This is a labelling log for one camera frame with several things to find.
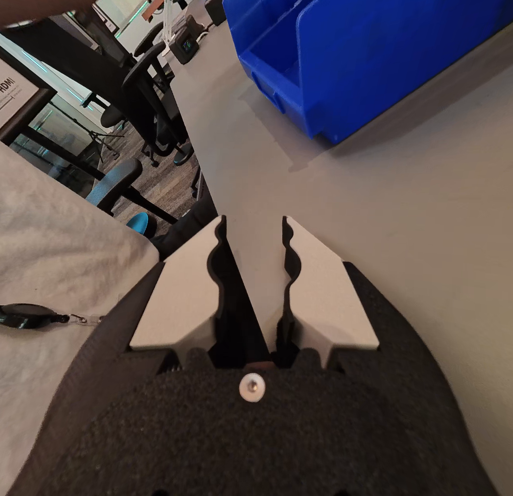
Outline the black portable power station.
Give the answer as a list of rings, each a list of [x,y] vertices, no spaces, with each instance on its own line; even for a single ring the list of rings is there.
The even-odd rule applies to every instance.
[[[168,46],[181,65],[189,63],[199,50],[198,38],[205,29],[195,18],[187,14],[171,25]]]

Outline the office chair with blue base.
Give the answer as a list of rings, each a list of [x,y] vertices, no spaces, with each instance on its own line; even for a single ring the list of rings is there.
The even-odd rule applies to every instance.
[[[113,216],[112,209],[122,197],[144,208],[145,212],[132,217],[126,226],[145,238],[152,239],[157,231],[157,217],[170,225],[176,224],[178,219],[148,201],[133,187],[142,172],[143,166],[138,159],[127,160],[107,172],[85,199],[110,216]]]

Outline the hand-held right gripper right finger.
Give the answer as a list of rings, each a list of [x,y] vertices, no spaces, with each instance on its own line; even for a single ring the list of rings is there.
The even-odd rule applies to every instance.
[[[291,216],[282,218],[283,314],[277,324],[275,362],[291,367],[313,349],[327,368],[339,349],[377,351],[380,342],[340,256]]]

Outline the black box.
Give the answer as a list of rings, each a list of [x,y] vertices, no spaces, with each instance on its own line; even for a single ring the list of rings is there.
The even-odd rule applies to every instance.
[[[226,21],[227,18],[223,7],[223,0],[205,0],[204,6],[211,22],[215,26],[219,26]]]

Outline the blue plastic bin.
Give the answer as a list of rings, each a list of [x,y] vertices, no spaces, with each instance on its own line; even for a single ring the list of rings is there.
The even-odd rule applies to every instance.
[[[332,144],[512,23],[512,0],[223,0],[238,59]]]

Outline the framed white sign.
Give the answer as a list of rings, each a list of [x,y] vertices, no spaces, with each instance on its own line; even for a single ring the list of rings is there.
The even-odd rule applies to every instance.
[[[10,146],[57,95],[56,89],[1,48],[1,142]]]

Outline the black badge reel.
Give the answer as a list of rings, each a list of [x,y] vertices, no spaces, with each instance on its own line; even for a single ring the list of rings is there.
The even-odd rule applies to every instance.
[[[1,305],[1,325],[16,330],[36,330],[69,324],[95,326],[105,318],[106,315],[59,313],[48,307],[29,303]]]

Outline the person's black trousers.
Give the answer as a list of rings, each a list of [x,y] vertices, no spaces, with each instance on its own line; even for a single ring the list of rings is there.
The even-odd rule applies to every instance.
[[[165,234],[151,239],[151,243],[158,251],[159,261],[165,261],[217,216],[213,198],[209,191],[206,191],[177,223],[170,226]]]

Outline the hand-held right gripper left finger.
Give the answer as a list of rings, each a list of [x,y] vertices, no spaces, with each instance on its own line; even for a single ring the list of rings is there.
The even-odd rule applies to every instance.
[[[270,353],[220,215],[163,263],[129,347],[170,349],[181,364],[194,348],[218,368],[270,364]]]

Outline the black office chair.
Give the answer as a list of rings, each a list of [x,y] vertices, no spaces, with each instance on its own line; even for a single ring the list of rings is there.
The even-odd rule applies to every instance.
[[[125,90],[138,88],[150,105],[150,131],[143,135],[142,152],[155,168],[159,166],[155,154],[167,157],[174,153],[173,163],[183,166],[195,152],[192,144],[187,142],[189,134],[170,88],[170,80],[157,59],[166,47],[163,40],[154,43],[163,27],[163,22],[155,25],[138,45],[134,52],[138,60],[122,85]]]

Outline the grey desk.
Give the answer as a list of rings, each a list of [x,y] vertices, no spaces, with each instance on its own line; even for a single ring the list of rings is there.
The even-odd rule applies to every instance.
[[[336,146],[260,93],[226,22],[186,65],[166,58],[267,346],[289,215],[413,325],[512,495],[512,25]]]

